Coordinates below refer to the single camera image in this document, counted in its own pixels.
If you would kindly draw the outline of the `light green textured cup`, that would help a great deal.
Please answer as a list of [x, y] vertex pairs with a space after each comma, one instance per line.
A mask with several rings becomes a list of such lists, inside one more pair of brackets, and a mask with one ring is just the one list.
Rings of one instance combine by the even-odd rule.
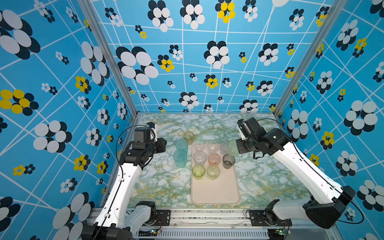
[[236, 140], [229, 141], [227, 148], [228, 148], [228, 154], [230, 156], [236, 157], [239, 155]]

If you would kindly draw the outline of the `clear textured plastic cup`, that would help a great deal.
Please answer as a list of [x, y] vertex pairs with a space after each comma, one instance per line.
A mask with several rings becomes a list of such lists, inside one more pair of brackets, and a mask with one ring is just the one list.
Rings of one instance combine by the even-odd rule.
[[220, 151], [222, 155], [228, 154], [228, 142], [220, 144]]

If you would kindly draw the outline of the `dark grey plastic cup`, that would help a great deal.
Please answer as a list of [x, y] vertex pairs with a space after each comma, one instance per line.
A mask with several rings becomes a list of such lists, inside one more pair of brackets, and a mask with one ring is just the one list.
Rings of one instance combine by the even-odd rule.
[[234, 166], [235, 162], [236, 162], [236, 159], [235, 159], [234, 156], [231, 156], [231, 155], [229, 155], [229, 154], [225, 154], [225, 155], [223, 156], [223, 167], [224, 167], [225, 169], [230, 169], [230, 168], [232, 168], [232, 167]]

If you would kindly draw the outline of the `small clear faceted glass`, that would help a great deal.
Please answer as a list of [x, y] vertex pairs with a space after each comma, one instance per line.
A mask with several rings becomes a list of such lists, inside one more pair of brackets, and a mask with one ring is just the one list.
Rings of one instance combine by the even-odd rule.
[[209, 143], [207, 144], [207, 147], [210, 152], [216, 152], [219, 149], [220, 145], [216, 143]]

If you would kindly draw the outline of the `amber yellow plastic cup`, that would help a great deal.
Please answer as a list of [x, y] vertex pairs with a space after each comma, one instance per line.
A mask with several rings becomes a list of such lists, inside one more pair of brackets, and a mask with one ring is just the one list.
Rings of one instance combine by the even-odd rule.
[[183, 137], [190, 146], [193, 145], [195, 139], [195, 134], [193, 132], [187, 131], [184, 133]]

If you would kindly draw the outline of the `pink textured plastic cup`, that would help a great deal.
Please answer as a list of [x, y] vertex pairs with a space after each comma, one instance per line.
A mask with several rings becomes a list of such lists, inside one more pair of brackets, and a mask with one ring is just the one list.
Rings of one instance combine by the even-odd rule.
[[210, 166], [218, 166], [221, 162], [221, 157], [218, 154], [210, 154], [208, 157]]

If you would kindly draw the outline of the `pale green plastic cup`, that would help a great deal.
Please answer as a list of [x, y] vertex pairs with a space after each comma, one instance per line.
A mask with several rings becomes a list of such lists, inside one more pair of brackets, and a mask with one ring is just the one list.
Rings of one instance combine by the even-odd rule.
[[207, 175], [210, 180], [216, 180], [219, 177], [220, 173], [221, 171], [218, 166], [211, 165], [207, 168]]

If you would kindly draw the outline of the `large clear plastic cup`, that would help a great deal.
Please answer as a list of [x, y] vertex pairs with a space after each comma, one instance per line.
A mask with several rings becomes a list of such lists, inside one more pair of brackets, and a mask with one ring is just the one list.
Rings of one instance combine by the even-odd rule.
[[207, 154], [203, 151], [197, 151], [193, 154], [193, 161], [195, 165], [204, 165], [207, 161]]

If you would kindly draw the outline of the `bright green plastic cup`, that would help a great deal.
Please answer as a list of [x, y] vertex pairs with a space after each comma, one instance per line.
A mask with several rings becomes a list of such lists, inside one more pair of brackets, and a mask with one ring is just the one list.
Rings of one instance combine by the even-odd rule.
[[201, 180], [204, 175], [206, 173], [206, 169], [203, 165], [194, 165], [193, 168], [192, 168], [192, 174], [193, 174], [193, 177], [194, 179], [196, 180]]

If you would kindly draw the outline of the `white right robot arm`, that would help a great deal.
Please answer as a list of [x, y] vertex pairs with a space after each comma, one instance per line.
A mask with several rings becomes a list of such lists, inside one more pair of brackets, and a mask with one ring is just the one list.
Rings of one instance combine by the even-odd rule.
[[238, 152], [262, 153], [274, 157], [288, 168], [307, 188], [310, 197], [293, 201], [273, 200], [265, 208], [265, 221], [275, 226], [288, 219], [309, 220], [323, 229], [331, 228], [342, 216], [356, 192], [341, 186], [319, 170], [299, 151], [293, 140], [282, 130], [269, 132], [255, 118], [240, 119], [237, 126], [241, 138], [236, 141]]

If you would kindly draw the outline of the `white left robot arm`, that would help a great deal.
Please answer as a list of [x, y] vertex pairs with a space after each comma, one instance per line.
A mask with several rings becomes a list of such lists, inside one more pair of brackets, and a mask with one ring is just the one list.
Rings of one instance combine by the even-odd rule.
[[118, 174], [105, 205], [95, 222], [85, 226], [83, 240], [132, 240], [144, 223], [156, 219], [156, 204], [141, 201], [127, 214], [135, 184], [155, 154], [166, 151], [167, 141], [157, 136], [157, 125], [136, 125], [134, 139], [121, 153]]

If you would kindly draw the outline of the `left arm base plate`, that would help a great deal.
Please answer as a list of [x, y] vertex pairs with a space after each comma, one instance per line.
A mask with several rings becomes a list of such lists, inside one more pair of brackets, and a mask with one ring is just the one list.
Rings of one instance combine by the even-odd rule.
[[157, 210], [156, 217], [153, 221], [143, 224], [143, 227], [160, 227], [169, 226], [171, 220], [171, 210]]

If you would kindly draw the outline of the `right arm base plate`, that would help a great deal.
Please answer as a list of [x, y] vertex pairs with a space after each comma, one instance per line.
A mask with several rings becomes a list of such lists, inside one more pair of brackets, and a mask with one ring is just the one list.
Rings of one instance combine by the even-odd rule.
[[280, 220], [277, 218], [273, 218], [270, 222], [268, 222], [267, 217], [265, 216], [264, 210], [246, 210], [246, 218], [251, 221], [253, 227], [291, 227], [292, 220]]

